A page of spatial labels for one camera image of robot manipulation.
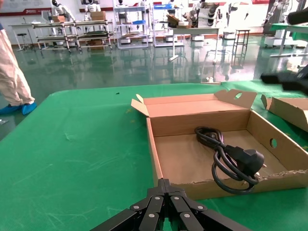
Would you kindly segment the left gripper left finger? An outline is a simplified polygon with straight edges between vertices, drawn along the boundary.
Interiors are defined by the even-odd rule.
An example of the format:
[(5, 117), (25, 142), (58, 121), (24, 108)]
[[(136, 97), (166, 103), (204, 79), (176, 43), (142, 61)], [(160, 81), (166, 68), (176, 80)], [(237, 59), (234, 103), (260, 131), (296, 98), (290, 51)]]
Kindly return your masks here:
[(147, 196), (93, 228), (93, 231), (162, 231), (165, 221), (167, 179), (149, 188)]

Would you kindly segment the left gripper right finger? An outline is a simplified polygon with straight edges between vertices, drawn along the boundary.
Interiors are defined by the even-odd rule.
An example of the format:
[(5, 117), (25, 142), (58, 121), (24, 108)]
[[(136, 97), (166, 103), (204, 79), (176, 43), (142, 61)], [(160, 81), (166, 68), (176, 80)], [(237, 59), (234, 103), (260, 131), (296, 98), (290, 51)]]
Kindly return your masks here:
[(166, 179), (166, 213), (174, 231), (248, 231), (234, 220), (187, 197)]

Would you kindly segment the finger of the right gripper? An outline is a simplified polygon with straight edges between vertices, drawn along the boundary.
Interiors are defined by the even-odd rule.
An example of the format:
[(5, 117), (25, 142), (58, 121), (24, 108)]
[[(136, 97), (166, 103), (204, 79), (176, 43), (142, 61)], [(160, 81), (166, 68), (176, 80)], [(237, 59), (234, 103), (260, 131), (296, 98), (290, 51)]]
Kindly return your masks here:
[(265, 84), (278, 84), (284, 91), (300, 91), (308, 94), (308, 66), (304, 66), (299, 72), (284, 71), (278, 73), (263, 73), (260, 79)]
[(290, 25), (303, 24), (308, 22), (308, 8), (289, 13), (287, 16), (287, 23)]

